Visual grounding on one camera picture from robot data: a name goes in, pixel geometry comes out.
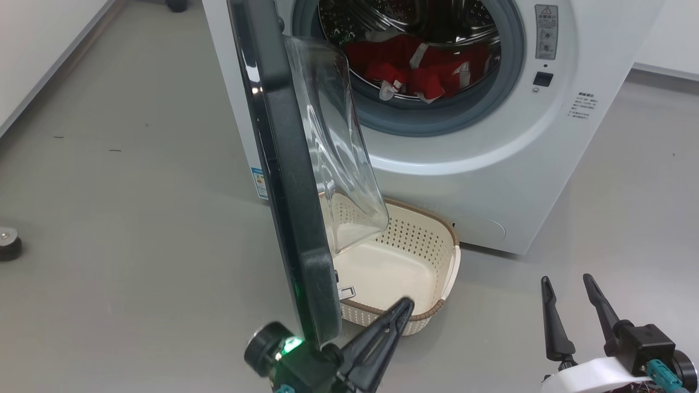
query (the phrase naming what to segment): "stainless steel drum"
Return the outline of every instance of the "stainless steel drum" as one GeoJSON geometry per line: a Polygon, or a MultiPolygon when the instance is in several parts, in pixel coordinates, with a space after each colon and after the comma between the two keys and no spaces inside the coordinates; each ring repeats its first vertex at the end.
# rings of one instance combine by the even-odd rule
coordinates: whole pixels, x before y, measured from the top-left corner
{"type": "MultiPolygon", "coordinates": [[[[454,53],[474,43],[488,45],[491,58],[483,78],[495,71],[500,62],[498,29],[480,0],[321,0],[318,13],[326,39],[340,48],[364,40],[372,31],[393,28],[454,53]]],[[[379,88],[379,83],[352,72],[365,83],[379,88]]],[[[478,82],[464,87],[459,94],[478,82]]],[[[394,97],[419,99],[410,94],[394,97]]]]}

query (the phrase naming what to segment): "green led light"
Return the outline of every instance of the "green led light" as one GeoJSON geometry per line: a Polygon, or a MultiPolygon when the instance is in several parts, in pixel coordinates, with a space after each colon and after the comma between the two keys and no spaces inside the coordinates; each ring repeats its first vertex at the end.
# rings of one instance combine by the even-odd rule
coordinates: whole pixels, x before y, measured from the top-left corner
{"type": "Polygon", "coordinates": [[[291,352],[294,350],[294,348],[298,347],[303,343],[303,340],[301,340],[298,337],[289,337],[287,340],[284,342],[284,346],[282,347],[282,350],[279,351],[279,354],[284,356],[287,353],[291,352]]]}

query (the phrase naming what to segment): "robotic arm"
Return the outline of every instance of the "robotic arm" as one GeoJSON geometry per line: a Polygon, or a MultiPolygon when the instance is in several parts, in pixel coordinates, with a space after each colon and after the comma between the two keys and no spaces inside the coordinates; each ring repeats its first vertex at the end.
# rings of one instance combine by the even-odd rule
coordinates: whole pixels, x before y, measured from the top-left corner
{"type": "MultiPolygon", "coordinates": [[[[542,393],[687,393],[697,390],[691,360],[654,324],[620,320],[595,279],[583,276],[605,336],[607,357],[578,364],[556,310],[556,293],[541,279],[546,357],[560,362],[545,376],[542,393]]],[[[295,337],[279,322],[260,329],[247,344],[245,361],[269,378],[276,393],[375,393],[415,304],[403,298],[342,349],[322,349],[295,337]]]]}
{"type": "Polygon", "coordinates": [[[556,294],[548,277],[541,279],[546,358],[560,362],[559,372],[545,376],[542,393],[694,393],[697,371],[691,360],[654,324],[636,327],[619,320],[595,282],[583,276],[587,296],[597,309],[608,357],[578,364],[556,310],[556,294]]]}
{"type": "Polygon", "coordinates": [[[245,362],[277,393],[375,393],[415,303],[402,298],[342,349],[322,349],[272,322],[247,344],[245,362]]]}

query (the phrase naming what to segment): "warning label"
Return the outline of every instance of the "warning label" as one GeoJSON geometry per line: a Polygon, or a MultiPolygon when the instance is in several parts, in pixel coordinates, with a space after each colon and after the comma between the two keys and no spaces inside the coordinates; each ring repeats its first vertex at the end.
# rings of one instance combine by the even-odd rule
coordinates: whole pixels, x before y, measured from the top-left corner
{"type": "Polygon", "coordinates": [[[595,94],[579,92],[575,96],[575,102],[568,111],[568,117],[587,120],[590,118],[592,111],[597,108],[597,100],[595,94]]]}
{"type": "Polygon", "coordinates": [[[537,4],[536,11],[536,58],[556,59],[559,44],[559,7],[537,4]]]}
{"type": "Polygon", "coordinates": [[[264,174],[260,168],[252,168],[252,179],[255,181],[255,187],[257,187],[257,196],[262,199],[269,199],[267,196],[267,184],[264,182],[264,174]]]}

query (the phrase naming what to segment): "basket handle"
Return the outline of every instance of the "basket handle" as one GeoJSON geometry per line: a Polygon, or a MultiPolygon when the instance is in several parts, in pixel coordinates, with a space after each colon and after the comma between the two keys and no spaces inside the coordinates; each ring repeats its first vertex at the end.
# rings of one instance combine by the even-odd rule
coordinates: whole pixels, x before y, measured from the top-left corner
{"type": "Polygon", "coordinates": [[[456,275],[459,273],[459,264],[461,264],[461,248],[457,244],[454,246],[452,261],[449,263],[449,273],[447,273],[444,290],[442,291],[442,300],[446,300],[447,296],[449,296],[449,292],[452,291],[452,287],[456,281],[456,275]]]}

